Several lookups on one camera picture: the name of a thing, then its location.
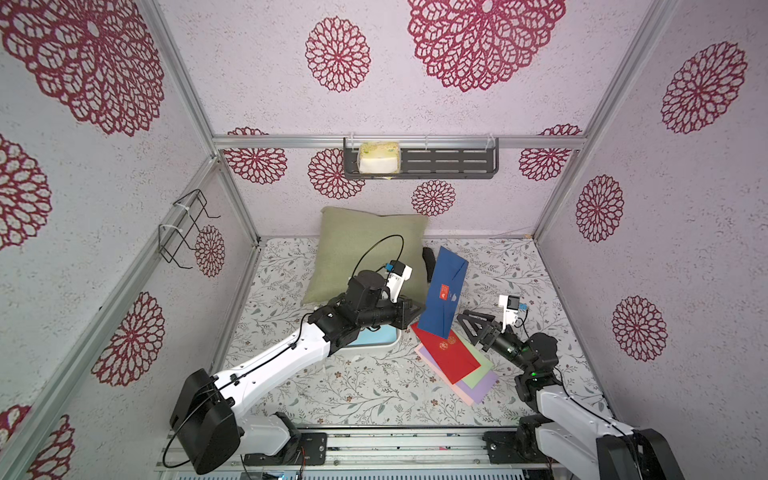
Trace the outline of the red envelope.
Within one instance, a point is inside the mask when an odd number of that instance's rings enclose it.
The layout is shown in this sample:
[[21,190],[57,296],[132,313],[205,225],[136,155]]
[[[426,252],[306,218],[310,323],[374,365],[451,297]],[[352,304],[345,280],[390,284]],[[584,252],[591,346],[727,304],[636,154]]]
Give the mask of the red envelope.
[[453,331],[447,338],[426,332],[418,326],[413,327],[413,332],[451,384],[456,384],[480,368],[480,362]]

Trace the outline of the light green envelope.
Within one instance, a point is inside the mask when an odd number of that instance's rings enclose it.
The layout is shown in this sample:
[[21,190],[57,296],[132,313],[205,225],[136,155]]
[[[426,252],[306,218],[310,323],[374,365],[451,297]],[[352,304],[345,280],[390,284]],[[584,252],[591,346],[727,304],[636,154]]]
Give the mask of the light green envelope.
[[451,332],[450,339],[453,341],[454,359],[458,361],[455,376],[461,375],[456,383],[462,382],[469,388],[477,387],[490,373],[492,362],[454,331]]

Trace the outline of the lilac envelope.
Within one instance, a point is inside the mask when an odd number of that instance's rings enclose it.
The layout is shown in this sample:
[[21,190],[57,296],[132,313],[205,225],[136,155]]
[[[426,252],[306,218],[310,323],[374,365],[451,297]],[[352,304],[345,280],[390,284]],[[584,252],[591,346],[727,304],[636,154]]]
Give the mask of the lilac envelope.
[[455,384],[459,396],[468,404],[481,404],[498,382],[498,375],[489,371],[474,387],[470,387],[465,381]]

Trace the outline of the dark blue envelope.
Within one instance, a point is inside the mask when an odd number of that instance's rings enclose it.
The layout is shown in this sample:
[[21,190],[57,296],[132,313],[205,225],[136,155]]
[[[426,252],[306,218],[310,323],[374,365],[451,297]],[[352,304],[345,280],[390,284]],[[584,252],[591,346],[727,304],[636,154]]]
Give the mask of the dark blue envelope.
[[439,249],[419,329],[442,339],[450,336],[468,266],[469,262],[453,251]]

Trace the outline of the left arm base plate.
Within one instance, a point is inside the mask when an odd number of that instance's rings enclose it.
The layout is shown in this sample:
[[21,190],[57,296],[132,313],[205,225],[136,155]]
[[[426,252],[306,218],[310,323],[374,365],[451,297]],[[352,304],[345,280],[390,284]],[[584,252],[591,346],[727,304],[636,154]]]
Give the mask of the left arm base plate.
[[246,454],[244,465],[262,466],[321,466],[326,462],[328,435],[326,433],[299,433],[275,455]]

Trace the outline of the light blue envelope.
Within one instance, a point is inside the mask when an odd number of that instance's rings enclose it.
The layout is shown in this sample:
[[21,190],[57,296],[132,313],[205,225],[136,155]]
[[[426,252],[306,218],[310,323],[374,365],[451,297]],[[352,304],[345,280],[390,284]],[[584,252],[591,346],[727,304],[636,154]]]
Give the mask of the light blue envelope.
[[354,347],[375,347],[390,345],[398,340],[398,330],[392,326],[380,326],[378,330],[363,329],[351,343]]

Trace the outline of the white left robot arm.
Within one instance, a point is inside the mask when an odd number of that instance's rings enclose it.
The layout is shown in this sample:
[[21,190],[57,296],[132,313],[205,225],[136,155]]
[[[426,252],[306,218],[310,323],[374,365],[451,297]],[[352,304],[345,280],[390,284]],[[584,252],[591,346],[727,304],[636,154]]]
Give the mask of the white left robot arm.
[[387,272],[363,270],[345,292],[305,314],[298,329],[263,353],[230,369],[190,374],[170,418],[173,441],[186,464],[205,475],[233,458],[253,456],[267,465],[299,460],[302,435],[286,414],[255,417],[250,410],[289,378],[357,340],[365,329],[407,329],[423,304],[403,295],[411,267],[391,261]]

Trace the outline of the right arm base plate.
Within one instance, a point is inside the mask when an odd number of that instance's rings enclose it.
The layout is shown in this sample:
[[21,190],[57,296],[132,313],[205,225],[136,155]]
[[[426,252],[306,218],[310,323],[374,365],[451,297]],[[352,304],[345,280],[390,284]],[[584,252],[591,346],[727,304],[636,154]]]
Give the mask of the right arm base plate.
[[482,440],[489,462],[494,465],[536,463],[541,461],[540,452],[522,430],[486,431]]

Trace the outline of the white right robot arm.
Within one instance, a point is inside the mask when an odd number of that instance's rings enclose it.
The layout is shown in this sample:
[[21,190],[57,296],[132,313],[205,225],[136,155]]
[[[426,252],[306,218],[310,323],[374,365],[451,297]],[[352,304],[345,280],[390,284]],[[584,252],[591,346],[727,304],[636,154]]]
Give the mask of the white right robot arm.
[[537,332],[520,339],[492,315],[466,310],[457,321],[470,342],[493,350],[521,370],[515,377],[520,400],[534,413],[512,433],[483,436],[495,464],[559,463],[580,479],[682,479],[683,472],[663,435],[602,416],[579,403],[555,375],[558,341]]

